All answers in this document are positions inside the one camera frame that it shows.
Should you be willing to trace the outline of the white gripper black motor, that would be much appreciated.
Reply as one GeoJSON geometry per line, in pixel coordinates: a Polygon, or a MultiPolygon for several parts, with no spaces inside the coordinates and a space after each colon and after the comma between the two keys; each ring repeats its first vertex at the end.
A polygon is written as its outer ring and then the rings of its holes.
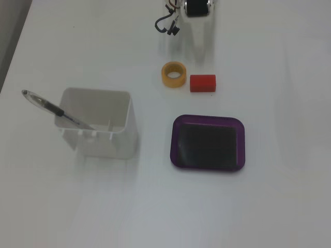
{"type": "Polygon", "coordinates": [[[184,0],[182,3],[182,15],[186,18],[194,18],[192,21],[192,39],[194,55],[198,62],[205,59],[208,45],[206,26],[208,17],[214,10],[215,1],[213,0],[184,0]]]}

